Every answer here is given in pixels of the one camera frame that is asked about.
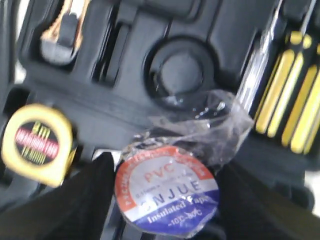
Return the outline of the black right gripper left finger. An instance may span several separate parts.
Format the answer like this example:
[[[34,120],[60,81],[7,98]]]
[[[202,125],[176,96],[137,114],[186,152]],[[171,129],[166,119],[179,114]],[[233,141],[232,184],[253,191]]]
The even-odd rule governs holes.
[[[0,238],[98,240],[114,182],[114,159],[104,152],[62,186],[1,214]]]

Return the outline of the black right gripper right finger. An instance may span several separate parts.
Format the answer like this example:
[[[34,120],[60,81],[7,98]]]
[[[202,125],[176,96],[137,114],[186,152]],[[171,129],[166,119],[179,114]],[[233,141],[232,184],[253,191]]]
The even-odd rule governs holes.
[[[217,174],[228,240],[318,240],[320,219],[235,163]]]

